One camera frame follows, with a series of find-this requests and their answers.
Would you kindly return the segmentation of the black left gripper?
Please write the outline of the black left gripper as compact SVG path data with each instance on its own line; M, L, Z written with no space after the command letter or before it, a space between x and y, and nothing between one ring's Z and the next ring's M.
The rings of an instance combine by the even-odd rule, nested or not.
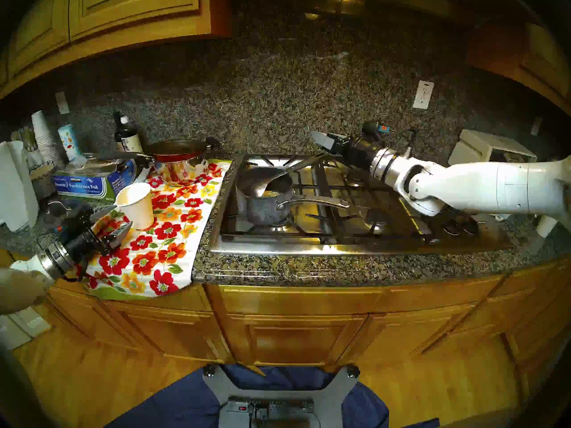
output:
M56 263L58 265L73 265L87 260L94 253L107 256L120 248L127 237L133 222L130 221L109 235L98 237L93 231L97 221L115 210L116 205L92 207L90 211L79 211L73 217L62 219L60 237L56 240Z

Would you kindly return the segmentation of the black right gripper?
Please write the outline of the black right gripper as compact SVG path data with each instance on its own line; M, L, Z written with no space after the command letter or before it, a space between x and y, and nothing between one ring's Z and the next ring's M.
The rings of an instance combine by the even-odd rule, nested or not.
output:
M343 157L346 164L370 169L373 159L381 150L381 123L364 122L357 135L344 137L336 134L311 131L311 138L322 149Z

